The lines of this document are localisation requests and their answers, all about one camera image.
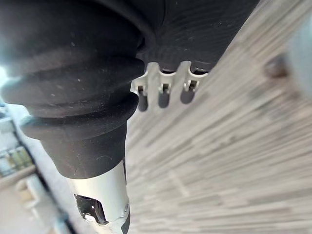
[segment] metal terminal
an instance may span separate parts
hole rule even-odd
[[[171,92],[171,88],[175,82],[176,72],[161,69],[159,71],[159,92],[161,94]]]
[[[207,77],[208,71],[202,69],[193,69],[192,65],[188,69],[188,73],[183,84],[184,90],[196,92],[203,78]]]
[[[147,76],[148,76],[148,71],[146,71],[144,75],[132,81],[134,89],[136,90],[138,95],[147,96],[147,89],[148,89]]]

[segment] blurred background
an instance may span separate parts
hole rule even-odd
[[[186,65],[164,110],[149,65],[149,109],[128,121],[130,234],[312,234],[311,101],[292,72],[266,71],[311,13],[311,0],[261,1],[189,105]],[[26,115],[0,100],[0,233],[93,234],[40,142],[20,131]]]

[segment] white wall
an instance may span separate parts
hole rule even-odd
[[[0,190],[0,234],[45,234],[47,228],[21,205],[14,186]]]

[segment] wooden floor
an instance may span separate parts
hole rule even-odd
[[[312,234],[312,106],[262,71],[311,11],[263,1],[191,105],[180,79],[159,109],[151,76],[128,123],[129,234]]]

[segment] wood grain surface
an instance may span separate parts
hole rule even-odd
[[[128,122],[130,234],[312,233],[312,107],[263,73],[311,10],[262,1],[190,105],[180,67],[160,109],[149,67],[149,110]]]

